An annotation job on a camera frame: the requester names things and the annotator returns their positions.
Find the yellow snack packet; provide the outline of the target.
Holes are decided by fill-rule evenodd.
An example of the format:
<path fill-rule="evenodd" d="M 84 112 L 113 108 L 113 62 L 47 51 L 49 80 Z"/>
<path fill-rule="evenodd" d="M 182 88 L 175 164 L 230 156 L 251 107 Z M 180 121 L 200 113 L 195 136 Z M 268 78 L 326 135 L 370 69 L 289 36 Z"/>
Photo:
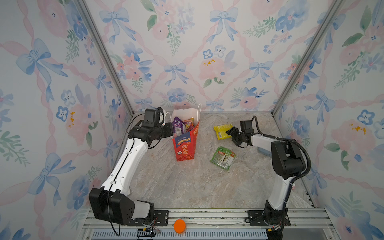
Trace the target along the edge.
<path fill-rule="evenodd" d="M 217 135 L 218 140 L 230 139 L 231 136 L 227 134 L 227 131 L 233 127 L 232 124 L 214 126 L 213 129 Z"/>

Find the small green packet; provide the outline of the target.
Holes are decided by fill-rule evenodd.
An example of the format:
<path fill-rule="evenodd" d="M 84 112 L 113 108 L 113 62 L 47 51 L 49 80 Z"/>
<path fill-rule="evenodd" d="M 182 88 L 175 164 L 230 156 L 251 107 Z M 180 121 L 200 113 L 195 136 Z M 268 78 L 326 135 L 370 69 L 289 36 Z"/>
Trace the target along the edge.
<path fill-rule="evenodd" d="M 228 171 L 231 165 L 233 164 L 235 158 L 236 154 L 233 151 L 224 147 L 218 147 L 210 162 Z"/>

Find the pink Fox's candy packet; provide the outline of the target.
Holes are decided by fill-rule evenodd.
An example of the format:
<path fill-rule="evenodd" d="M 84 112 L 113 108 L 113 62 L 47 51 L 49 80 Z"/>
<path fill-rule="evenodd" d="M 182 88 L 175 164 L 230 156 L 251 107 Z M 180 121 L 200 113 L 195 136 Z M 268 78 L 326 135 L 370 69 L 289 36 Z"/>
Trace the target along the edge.
<path fill-rule="evenodd" d="M 180 118 L 175 117 L 172 124 L 173 124 L 174 137 L 180 137 L 181 135 L 187 132 L 186 125 Z"/>

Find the red paper gift bag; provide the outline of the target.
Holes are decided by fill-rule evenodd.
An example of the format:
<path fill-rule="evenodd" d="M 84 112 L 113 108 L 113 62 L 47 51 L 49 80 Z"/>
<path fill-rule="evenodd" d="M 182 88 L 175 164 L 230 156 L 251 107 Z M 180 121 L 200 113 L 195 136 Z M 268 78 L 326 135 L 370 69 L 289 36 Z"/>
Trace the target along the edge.
<path fill-rule="evenodd" d="M 171 114 L 171 121 L 173 121 L 175 117 L 181 120 L 194 119 L 194 127 L 189 132 L 179 137 L 174 134 L 172 137 L 177 162 L 193 160 L 195 158 L 201 109 L 202 104 L 199 104 L 197 108 L 174 110 Z"/>

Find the orange Fox's candy packet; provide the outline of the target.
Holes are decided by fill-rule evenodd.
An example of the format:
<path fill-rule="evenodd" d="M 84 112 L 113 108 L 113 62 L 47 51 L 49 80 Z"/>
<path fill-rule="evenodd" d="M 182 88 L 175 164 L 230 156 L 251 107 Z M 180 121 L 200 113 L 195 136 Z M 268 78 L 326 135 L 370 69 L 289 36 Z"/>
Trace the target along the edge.
<path fill-rule="evenodd" d="M 187 120 L 183 121 L 183 123 L 185 125 L 186 132 L 192 131 L 195 127 L 194 118 L 187 119 Z"/>

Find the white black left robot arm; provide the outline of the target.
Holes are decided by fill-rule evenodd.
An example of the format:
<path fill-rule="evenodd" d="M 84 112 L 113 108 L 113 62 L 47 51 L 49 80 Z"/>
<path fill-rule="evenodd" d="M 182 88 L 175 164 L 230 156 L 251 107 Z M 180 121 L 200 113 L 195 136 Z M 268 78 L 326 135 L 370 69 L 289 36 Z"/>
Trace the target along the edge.
<path fill-rule="evenodd" d="M 152 141 L 173 136 L 171 123 L 146 128 L 134 126 L 115 168 L 100 188 L 92 188 L 89 201 L 94 217 L 123 226 L 149 226 L 155 221 L 155 207 L 146 201 L 129 198 L 130 185 L 137 167 Z"/>

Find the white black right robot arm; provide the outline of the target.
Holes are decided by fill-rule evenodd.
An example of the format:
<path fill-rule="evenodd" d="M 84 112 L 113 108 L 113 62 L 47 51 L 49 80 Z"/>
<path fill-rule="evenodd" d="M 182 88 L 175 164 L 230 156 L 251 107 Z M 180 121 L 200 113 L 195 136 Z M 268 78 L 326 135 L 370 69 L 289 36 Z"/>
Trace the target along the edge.
<path fill-rule="evenodd" d="M 271 153 L 276 177 L 272 193 L 265 204 L 263 218 L 269 225 L 285 220 L 293 184 L 307 168 L 298 143 L 266 134 L 255 134 L 253 129 L 240 132 L 238 128 L 232 127 L 226 134 L 232 137 L 232 142 L 238 147 L 245 143 Z"/>

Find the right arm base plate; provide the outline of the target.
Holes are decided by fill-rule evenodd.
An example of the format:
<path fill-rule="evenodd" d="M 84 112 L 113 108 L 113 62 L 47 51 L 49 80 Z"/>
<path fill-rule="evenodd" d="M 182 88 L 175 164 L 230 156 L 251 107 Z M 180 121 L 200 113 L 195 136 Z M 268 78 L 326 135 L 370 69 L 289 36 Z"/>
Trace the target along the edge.
<path fill-rule="evenodd" d="M 283 211 L 248 210 L 245 222 L 252 227 L 276 227 L 282 223 Z"/>

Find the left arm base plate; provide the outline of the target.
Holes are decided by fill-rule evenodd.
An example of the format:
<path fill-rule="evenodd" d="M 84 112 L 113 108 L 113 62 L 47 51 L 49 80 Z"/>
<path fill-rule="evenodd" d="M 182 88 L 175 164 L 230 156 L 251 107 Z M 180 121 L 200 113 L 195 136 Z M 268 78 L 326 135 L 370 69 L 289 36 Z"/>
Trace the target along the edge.
<path fill-rule="evenodd" d="M 146 218 L 131 219 L 129 227 L 166 227 L 169 221 L 168 210 L 154 210 Z"/>

